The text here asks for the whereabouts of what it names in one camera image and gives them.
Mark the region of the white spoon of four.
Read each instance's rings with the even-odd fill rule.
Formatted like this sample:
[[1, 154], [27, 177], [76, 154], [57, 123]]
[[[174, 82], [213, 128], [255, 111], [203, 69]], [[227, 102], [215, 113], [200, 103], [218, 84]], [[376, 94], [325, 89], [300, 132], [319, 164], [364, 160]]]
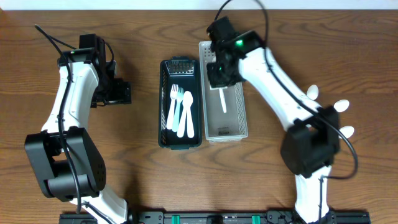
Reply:
[[319, 89], [317, 85], [311, 85], [307, 90], [307, 96], [309, 99], [315, 101], [318, 98]]
[[342, 113], [349, 108], [349, 101], [348, 100], [339, 100], [333, 105], [333, 107], [337, 112]]
[[343, 126], [339, 131], [346, 139], [349, 139], [355, 132], [352, 126]]
[[226, 113], [227, 108], [226, 108], [226, 101], [225, 101], [223, 88], [219, 89], [219, 94], [220, 94], [220, 101], [221, 101], [221, 107], [222, 107], [223, 113]]

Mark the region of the white plastic spoon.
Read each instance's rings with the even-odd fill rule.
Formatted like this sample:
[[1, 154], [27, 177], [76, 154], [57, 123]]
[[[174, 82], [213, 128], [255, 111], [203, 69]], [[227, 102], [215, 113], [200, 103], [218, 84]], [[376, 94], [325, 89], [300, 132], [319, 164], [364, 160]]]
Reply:
[[193, 96], [190, 91], [186, 91], [184, 93], [183, 107], [186, 110], [187, 136], [189, 138], [193, 138], [195, 135], [195, 131], [193, 128], [192, 112], [191, 112], [192, 103], [193, 103]]

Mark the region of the white plastic fork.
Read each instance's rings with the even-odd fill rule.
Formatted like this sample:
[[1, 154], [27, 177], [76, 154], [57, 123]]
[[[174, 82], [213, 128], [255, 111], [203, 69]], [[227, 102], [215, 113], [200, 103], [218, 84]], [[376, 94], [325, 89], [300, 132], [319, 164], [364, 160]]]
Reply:
[[177, 93], [178, 93], [178, 85], [173, 84], [171, 87], [170, 91], [170, 109], [167, 117], [167, 123], [166, 123], [166, 128], [167, 129], [172, 129], [173, 121], [174, 121], [174, 110], [175, 110], [175, 101], [177, 99]]
[[187, 117], [187, 109], [186, 109], [186, 107], [183, 107], [182, 115], [181, 115], [179, 126], [178, 126], [178, 131], [177, 131], [178, 138], [182, 138], [184, 136], [186, 117]]

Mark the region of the pale green plastic fork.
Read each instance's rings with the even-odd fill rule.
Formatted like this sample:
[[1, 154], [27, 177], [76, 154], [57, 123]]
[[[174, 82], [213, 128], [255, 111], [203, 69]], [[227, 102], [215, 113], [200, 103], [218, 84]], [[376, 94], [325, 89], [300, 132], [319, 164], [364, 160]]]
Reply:
[[183, 101], [183, 94], [184, 94], [183, 88], [179, 87], [177, 92], [177, 104], [175, 107], [174, 120], [172, 125], [172, 131], [175, 133], [178, 131], [178, 125], [180, 121], [180, 106]]

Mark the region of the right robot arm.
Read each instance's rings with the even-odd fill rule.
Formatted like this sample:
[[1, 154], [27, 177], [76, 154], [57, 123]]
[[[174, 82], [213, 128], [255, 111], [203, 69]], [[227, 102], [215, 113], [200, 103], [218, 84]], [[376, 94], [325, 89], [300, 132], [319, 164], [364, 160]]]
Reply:
[[340, 150], [338, 112], [307, 96], [257, 32], [240, 34], [227, 17], [215, 20], [206, 32], [216, 57], [207, 65], [210, 85], [224, 88], [247, 81], [259, 92], [285, 131], [280, 154], [295, 176], [295, 212], [304, 223], [322, 223], [330, 211], [327, 180]]

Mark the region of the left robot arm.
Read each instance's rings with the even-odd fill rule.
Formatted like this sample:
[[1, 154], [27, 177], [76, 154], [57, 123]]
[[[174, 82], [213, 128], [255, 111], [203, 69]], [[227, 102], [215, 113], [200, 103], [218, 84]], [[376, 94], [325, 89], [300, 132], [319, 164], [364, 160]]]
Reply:
[[25, 139], [25, 151], [42, 193], [83, 208], [98, 223], [127, 223], [127, 202], [106, 183], [104, 160], [88, 134], [90, 109], [131, 103], [131, 85], [116, 78], [116, 61], [96, 34], [59, 60], [60, 84], [46, 123]]

